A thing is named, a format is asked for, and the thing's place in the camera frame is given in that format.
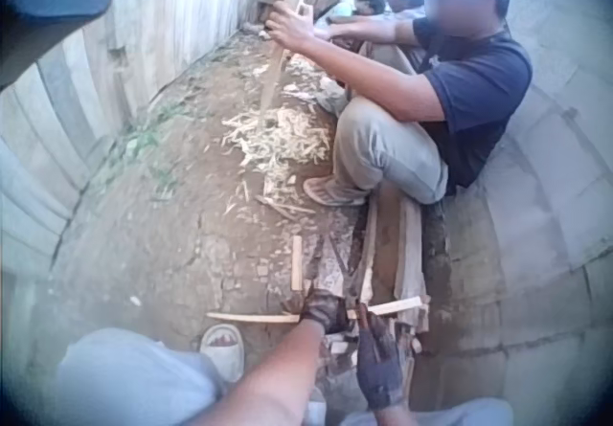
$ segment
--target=concrete block wall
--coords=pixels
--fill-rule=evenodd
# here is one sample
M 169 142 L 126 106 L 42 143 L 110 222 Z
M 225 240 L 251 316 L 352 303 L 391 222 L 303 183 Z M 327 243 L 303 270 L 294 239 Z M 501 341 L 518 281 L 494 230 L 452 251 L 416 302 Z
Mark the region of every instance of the concrete block wall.
M 577 424 L 613 381 L 613 0 L 511 0 L 509 24 L 534 82 L 444 201 L 451 273 L 412 403 L 494 395 L 517 425 Z

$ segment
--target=khaki pants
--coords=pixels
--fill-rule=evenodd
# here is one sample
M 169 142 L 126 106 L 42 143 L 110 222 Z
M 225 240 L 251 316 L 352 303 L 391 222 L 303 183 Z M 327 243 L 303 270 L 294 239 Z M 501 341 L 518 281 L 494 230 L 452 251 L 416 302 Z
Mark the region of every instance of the khaki pants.
M 360 54 L 415 74 L 398 46 L 365 43 Z M 348 197 L 365 196 L 386 178 L 421 204 L 432 204 L 445 194 L 447 165 L 419 124 L 400 123 L 357 95 L 338 120 L 334 177 Z

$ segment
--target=dirt ground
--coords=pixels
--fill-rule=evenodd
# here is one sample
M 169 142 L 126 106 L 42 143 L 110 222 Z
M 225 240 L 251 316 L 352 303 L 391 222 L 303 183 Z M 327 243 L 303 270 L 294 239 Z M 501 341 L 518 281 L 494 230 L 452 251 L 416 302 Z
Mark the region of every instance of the dirt ground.
M 27 376 L 41 408 L 48 405 L 49 384 L 68 345 L 88 332 L 120 327 L 169 348 L 198 350 L 202 334 L 216 323 L 207 311 L 281 313 L 281 301 L 290 297 L 294 234 L 304 238 L 307 275 L 317 267 L 328 226 L 349 257 L 364 208 L 323 209 L 302 192 L 305 178 L 329 173 L 329 159 L 291 165 L 301 206 L 316 211 L 298 213 L 294 223 L 253 199 L 261 193 L 262 175 L 249 167 L 240 173 L 242 152 L 221 143 L 228 132 L 223 120 L 259 107 L 261 81 L 254 70 L 268 61 L 268 45 L 238 34 L 196 62 L 143 113 L 90 184 L 51 278 L 36 291 Z M 281 86 L 300 81 L 286 73 Z M 309 111 L 306 101 L 281 101 Z M 332 119 L 319 107 L 314 111 L 331 143 Z M 289 330 L 239 328 L 247 369 Z M 333 410 L 361 406 L 352 373 L 322 388 Z

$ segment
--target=navy blue t-shirt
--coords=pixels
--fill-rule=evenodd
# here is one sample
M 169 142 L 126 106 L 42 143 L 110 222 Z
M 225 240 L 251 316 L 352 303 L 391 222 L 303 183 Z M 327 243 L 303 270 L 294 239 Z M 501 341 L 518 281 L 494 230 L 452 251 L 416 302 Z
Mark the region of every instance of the navy blue t-shirt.
M 413 21 L 421 47 L 438 45 L 423 74 L 434 87 L 444 123 L 422 123 L 449 166 L 447 193 L 468 187 L 483 169 L 509 118 L 524 99 L 533 71 L 526 51 L 508 32 L 471 41 L 436 40 L 427 18 Z

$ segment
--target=glove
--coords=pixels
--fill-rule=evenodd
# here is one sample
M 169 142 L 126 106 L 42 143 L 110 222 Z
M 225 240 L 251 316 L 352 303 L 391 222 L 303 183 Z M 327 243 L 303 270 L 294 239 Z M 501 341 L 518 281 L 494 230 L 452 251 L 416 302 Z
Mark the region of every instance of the glove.
M 366 310 L 360 314 L 366 317 Z M 397 405 L 403 400 L 403 388 L 396 341 L 385 322 L 373 313 L 359 323 L 357 384 L 369 409 L 377 411 Z
M 300 313 L 300 320 L 304 319 L 318 322 L 327 334 L 342 332 L 349 326 L 345 301 L 324 289 L 310 289 Z

